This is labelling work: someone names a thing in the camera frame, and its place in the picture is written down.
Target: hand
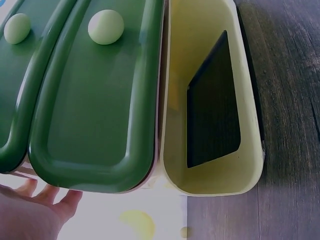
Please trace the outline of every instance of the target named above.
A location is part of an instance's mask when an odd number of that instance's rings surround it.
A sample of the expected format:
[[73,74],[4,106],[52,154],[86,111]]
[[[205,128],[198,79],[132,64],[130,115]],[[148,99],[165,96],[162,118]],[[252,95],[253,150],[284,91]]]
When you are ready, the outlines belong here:
[[53,204],[58,187],[46,185],[32,197],[37,180],[18,189],[0,185],[0,240],[56,240],[62,226],[74,216],[82,192],[69,190]]

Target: green lid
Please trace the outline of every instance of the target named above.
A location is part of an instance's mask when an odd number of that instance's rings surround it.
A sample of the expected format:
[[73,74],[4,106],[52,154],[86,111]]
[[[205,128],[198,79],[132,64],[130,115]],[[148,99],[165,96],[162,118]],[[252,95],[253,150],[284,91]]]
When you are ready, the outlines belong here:
[[[13,171],[27,152],[43,75],[75,2],[18,0],[0,26],[0,173]],[[29,18],[31,31],[23,41],[12,45],[4,37],[4,28],[16,13]]]
[[[29,158],[58,187],[119,193],[154,158],[164,0],[78,0],[52,52],[31,127]],[[99,11],[117,11],[112,44],[88,34]]]

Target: wooden plank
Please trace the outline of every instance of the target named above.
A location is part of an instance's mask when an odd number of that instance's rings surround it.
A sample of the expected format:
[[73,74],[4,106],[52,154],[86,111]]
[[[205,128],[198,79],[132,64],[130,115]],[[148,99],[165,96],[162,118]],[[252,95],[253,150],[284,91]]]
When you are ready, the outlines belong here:
[[190,240],[259,239],[258,189],[224,197],[188,197]]
[[239,11],[265,129],[260,239],[320,239],[320,2],[249,2]]

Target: light green knob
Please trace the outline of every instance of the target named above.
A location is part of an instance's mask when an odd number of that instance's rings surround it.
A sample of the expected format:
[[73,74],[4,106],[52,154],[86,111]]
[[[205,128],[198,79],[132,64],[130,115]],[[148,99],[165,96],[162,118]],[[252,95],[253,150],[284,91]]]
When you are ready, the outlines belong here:
[[9,18],[3,30],[4,39],[9,44],[19,44],[28,36],[31,22],[27,15],[18,13]]
[[97,12],[90,20],[88,33],[97,44],[108,45],[117,41],[125,30],[122,16],[114,10]]

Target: storage bin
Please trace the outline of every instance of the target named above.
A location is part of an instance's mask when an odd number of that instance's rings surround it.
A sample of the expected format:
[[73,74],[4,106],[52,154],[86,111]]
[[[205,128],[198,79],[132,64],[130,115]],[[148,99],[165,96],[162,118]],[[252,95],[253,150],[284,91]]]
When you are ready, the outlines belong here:
[[[189,196],[247,192],[259,180],[264,160],[236,5],[232,0],[173,0],[170,25],[169,73],[161,91],[160,171],[180,193]],[[187,91],[192,79],[204,71],[207,57],[216,56],[213,48],[219,48],[216,43],[224,35],[228,40],[240,142],[227,155],[188,167]]]
[[[31,121],[51,51],[75,2],[16,0],[1,7],[7,10],[0,24],[0,173],[19,168],[17,174],[35,174],[26,156]],[[4,27],[17,13],[29,17],[31,32],[11,45]]]
[[[121,38],[93,42],[89,22],[117,11]],[[29,159],[47,183],[123,193],[149,173],[164,0],[78,0],[52,51],[37,99]]]

